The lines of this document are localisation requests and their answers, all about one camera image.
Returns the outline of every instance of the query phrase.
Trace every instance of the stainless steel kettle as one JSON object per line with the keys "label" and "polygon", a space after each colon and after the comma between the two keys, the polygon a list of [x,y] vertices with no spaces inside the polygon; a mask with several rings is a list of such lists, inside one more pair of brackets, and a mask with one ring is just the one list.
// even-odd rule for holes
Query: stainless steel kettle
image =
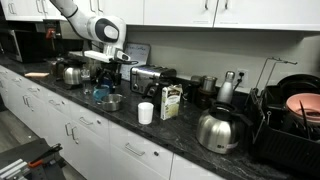
{"label": "stainless steel kettle", "polygon": [[196,134],[199,143],[216,153],[230,153],[237,147],[243,129],[238,119],[252,125],[245,116],[236,114],[231,104],[214,102],[199,119]]}
{"label": "stainless steel kettle", "polygon": [[65,59],[56,62],[56,74],[58,74],[59,65],[64,66],[63,80],[68,85],[79,85],[81,84],[81,68],[85,64],[77,59]]}

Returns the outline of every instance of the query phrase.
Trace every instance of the box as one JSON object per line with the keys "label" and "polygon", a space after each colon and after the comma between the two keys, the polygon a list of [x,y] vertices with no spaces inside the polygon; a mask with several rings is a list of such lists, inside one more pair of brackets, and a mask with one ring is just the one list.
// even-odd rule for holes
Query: box
{"label": "box", "polygon": [[181,94],[181,85],[172,85],[162,89],[161,119],[166,120],[178,116]]}

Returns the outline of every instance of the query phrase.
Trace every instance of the utensil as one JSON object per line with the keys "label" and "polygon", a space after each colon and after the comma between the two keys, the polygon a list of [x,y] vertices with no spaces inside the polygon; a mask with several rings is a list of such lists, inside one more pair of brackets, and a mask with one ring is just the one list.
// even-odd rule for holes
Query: utensil
{"label": "utensil", "polygon": [[121,94],[109,94],[104,96],[101,101],[103,110],[117,111],[122,106],[123,96]]}
{"label": "utensil", "polygon": [[304,112],[304,108],[303,108],[301,101],[299,101],[299,102],[300,102],[300,107],[301,107],[301,111],[302,111],[302,115],[303,115],[304,126],[305,126],[306,132],[307,132],[307,137],[308,137],[308,139],[310,139],[310,132],[309,132],[309,127],[308,127],[308,123],[307,123],[306,113]]}

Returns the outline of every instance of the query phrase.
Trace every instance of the bowl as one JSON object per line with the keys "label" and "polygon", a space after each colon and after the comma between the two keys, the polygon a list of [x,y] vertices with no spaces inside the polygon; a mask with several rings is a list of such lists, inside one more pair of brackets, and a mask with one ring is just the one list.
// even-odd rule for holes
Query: bowl
{"label": "bowl", "polygon": [[123,96],[121,94],[109,94],[104,96],[101,101],[103,110],[117,111],[122,107]]}

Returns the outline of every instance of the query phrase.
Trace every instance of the pink bowl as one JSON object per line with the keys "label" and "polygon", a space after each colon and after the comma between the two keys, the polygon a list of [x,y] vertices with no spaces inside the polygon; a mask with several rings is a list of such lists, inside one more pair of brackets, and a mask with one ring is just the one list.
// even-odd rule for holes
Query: pink bowl
{"label": "pink bowl", "polygon": [[320,95],[312,93],[296,94],[288,98],[288,109],[303,119],[300,101],[308,122],[320,124]]}

